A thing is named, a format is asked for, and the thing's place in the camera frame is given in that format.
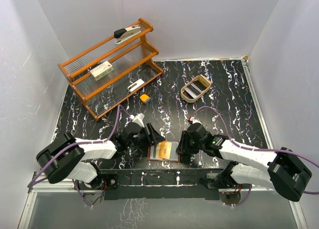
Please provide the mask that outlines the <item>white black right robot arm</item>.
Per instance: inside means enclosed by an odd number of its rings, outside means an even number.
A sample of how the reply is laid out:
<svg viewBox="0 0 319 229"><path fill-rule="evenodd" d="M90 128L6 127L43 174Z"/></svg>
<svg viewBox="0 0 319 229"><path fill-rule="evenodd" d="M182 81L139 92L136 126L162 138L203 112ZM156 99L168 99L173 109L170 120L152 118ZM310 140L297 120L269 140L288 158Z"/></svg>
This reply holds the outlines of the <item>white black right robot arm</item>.
<svg viewBox="0 0 319 229"><path fill-rule="evenodd" d="M309 168L287 148L277 152L260 151L227 136L213 135L199 122L182 132L176 151L180 155L203 151L229 162L220 174L201 180L206 187L232 188L253 184L273 189L285 199L298 202L312 177Z"/></svg>

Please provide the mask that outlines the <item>brown leather card holder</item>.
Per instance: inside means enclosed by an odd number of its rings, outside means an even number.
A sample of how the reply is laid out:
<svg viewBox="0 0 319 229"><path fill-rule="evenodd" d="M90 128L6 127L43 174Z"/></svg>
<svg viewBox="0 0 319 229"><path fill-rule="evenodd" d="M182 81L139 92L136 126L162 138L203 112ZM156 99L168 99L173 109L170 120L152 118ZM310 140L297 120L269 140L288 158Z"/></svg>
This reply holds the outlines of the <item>brown leather card holder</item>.
<svg viewBox="0 0 319 229"><path fill-rule="evenodd" d="M148 148L147 159L149 161L179 162L177 153L178 142L163 141Z"/></svg>

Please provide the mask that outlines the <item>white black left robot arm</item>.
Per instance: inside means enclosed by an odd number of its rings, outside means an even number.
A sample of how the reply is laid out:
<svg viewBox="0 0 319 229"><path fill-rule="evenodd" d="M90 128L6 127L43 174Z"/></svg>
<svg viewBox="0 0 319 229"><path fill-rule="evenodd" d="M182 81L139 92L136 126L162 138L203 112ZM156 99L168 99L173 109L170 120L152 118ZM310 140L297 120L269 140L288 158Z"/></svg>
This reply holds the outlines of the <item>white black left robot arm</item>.
<svg viewBox="0 0 319 229"><path fill-rule="evenodd" d="M103 183L103 176L88 160L112 159L132 148L142 149L163 141L165 138L150 123L142 126L130 122L121 132L111 135L109 140L86 140L65 133L62 139L41 150L36 161L51 184L68 178L83 181L97 189Z"/></svg>

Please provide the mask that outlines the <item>gold credit card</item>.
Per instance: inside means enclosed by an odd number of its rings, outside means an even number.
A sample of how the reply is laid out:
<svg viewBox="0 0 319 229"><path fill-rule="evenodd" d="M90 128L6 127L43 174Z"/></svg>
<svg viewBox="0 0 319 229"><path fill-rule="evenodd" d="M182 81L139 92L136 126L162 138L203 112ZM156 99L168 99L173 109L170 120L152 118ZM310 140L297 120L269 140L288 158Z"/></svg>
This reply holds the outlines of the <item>gold credit card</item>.
<svg viewBox="0 0 319 229"><path fill-rule="evenodd" d="M150 147L150 160L161 160L160 144L152 145Z"/></svg>

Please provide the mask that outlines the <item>yellow credit card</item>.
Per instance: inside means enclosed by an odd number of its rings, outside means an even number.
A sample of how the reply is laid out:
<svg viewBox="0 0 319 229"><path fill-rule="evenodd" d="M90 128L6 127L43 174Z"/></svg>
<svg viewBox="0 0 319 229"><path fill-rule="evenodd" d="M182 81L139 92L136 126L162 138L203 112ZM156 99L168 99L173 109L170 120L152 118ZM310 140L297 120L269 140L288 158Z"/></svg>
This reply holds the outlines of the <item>yellow credit card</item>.
<svg viewBox="0 0 319 229"><path fill-rule="evenodd" d="M160 157L162 159L169 159L171 153L172 143L165 141L160 143Z"/></svg>

